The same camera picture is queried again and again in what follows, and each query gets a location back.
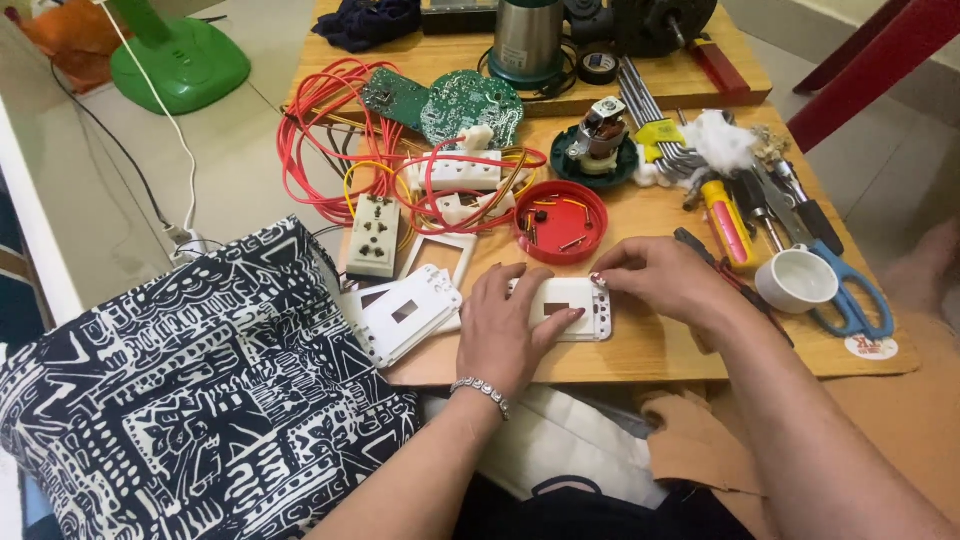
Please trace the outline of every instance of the bracelet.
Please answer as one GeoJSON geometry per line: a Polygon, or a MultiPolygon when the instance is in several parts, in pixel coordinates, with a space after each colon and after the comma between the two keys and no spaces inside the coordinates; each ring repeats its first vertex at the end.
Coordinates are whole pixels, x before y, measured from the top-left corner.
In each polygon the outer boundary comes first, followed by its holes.
{"type": "Polygon", "coordinates": [[[503,394],[494,390],[492,385],[482,380],[474,379],[473,377],[464,377],[450,386],[450,394],[453,394],[457,388],[464,386],[469,386],[474,390],[480,390],[485,396],[490,396],[490,399],[500,407],[500,414],[503,415],[503,421],[506,422],[510,420],[510,402],[507,401],[507,398],[503,397],[503,394]]]}

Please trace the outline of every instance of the hand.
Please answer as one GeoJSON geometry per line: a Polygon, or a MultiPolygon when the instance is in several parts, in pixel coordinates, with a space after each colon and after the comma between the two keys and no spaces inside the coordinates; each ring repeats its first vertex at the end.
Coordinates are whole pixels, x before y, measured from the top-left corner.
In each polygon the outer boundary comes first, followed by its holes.
{"type": "Polygon", "coordinates": [[[457,379],[484,380],[514,399],[533,379],[543,355],[584,310],[567,308],[530,330],[530,308],[537,290],[553,272],[526,264],[495,264],[473,286],[464,304],[457,379]],[[520,278],[507,298],[509,281],[520,278]]]}
{"type": "Polygon", "coordinates": [[[698,330],[749,302],[693,249],[669,236],[637,236],[613,246],[593,265],[610,290],[638,297],[657,313],[698,330]]]}

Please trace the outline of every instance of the wooden board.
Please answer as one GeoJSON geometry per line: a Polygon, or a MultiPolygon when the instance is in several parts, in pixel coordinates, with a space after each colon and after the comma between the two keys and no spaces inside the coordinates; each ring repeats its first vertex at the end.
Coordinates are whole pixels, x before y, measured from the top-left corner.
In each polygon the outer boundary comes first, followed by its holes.
{"type": "MultiPolygon", "coordinates": [[[[734,112],[740,126],[767,124],[775,133],[788,133],[771,105],[735,109],[734,112]]],[[[688,110],[686,115],[692,121],[699,113],[698,110],[688,110]]],[[[529,120],[521,124],[519,140],[528,147],[547,153],[557,132],[577,121],[576,117],[529,120]]],[[[803,156],[792,150],[788,158],[794,162],[809,197],[820,202],[840,235],[846,246],[844,260],[876,282],[803,156]]],[[[549,168],[541,169],[539,174],[538,182],[545,179],[556,180],[549,168]]],[[[688,213],[681,209],[684,194],[680,189],[658,186],[640,189],[635,184],[624,184],[612,191],[601,193],[601,197],[608,207],[610,228],[597,255],[582,264],[551,267],[558,277],[585,276],[593,262],[623,238],[672,235],[678,227],[687,228],[701,238],[715,255],[717,253],[710,240],[708,226],[703,221],[702,210],[688,213]]],[[[786,235],[782,233],[781,237],[786,238],[786,235]]],[[[349,234],[345,234],[344,251],[348,243],[349,234]]],[[[769,240],[763,233],[757,236],[755,247],[764,258],[772,255],[769,240]]],[[[346,254],[342,252],[340,260],[346,259],[346,254]]],[[[406,254],[399,258],[401,261],[405,259],[406,254]]],[[[418,257],[414,268],[431,262],[452,271],[457,260],[458,255],[454,251],[430,246],[418,257]]],[[[545,266],[520,251],[507,227],[499,227],[484,234],[478,242],[461,291],[466,297],[476,279],[493,264],[521,261],[527,262],[531,267],[545,266]]],[[[865,307],[872,305],[866,301],[866,297],[859,294],[858,299],[863,301],[865,307]]],[[[660,317],[646,305],[620,295],[612,296],[612,312],[611,339],[600,343],[559,344],[543,361],[536,380],[613,382],[721,380],[727,377],[720,356],[703,355],[687,326],[660,317]]],[[[807,315],[782,314],[780,320],[796,343],[797,353],[817,377],[891,375],[910,372],[920,367],[916,350],[902,329],[898,329],[894,335],[900,345],[900,352],[888,360],[872,361],[848,352],[843,339],[832,337],[807,315]]],[[[458,344],[459,334],[456,333],[428,338],[384,374],[393,384],[419,386],[453,383],[458,344]]]]}
{"type": "MultiPolygon", "coordinates": [[[[339,0],[317,0],[314,19],[336,12],[339,5],[339,0]]],[[[754,58],[754,53],[744,41],[743,35],[733,25],[722,6],[717,7],[707,25],[707,32],[750,85],[751,92],[736,99],[722,96],[686,52],[675,53],[664,59],[638,60],[636,66],[640,76],[657,98],[660,108],[709,109],[762,104],[773,86],[754,58]]],[[[406,77],[421,85],[430,86],[444,73],[457,69],[476,69],[480,56],[492,45],[492,34],[425,37],[423,33],[417,32],[353,56],[366,62],[391,61],[399,66],[406,77]]],[[[347,56],[351,55],[347,51],[331,47],[325,38],[312,32],[307,34],[287,104],[295,98],[297,87],[306,76],[322,71],[334,61],[347,56]]],[[[571,91],[555,100],[528,104],[526,116],[535,118],[586,114],[594,102],[618,93],[619,87],[616,83],[590,86],[578,82],[571,91]]],[[[359,113],[360,108],[355,102],[350,102],[340,109],[340,114],[354,119],[359,113]]]]}

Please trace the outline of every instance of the orange bag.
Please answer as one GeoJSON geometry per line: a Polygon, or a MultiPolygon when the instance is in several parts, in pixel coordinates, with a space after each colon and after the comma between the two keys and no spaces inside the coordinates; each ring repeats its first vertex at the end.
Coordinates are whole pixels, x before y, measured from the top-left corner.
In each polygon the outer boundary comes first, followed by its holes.
{"type": "Polygon", "coordinates": [[[123,43],[100,6],[89,0],[67,0],[33,20],[11,19],[50,57],[78,94],[112,79],[110,55],[123,43]]]}

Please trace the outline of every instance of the black and white patterned fabric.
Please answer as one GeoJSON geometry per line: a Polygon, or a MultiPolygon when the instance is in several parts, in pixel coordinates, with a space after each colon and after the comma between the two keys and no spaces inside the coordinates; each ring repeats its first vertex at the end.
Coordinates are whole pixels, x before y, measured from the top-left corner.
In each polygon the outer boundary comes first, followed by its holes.
{"type": "Polygon", "coordinates": [[[0,350],[0,443],[65,538],[302,537],[413,435],[331,268],[291,217],[0,350]]]}

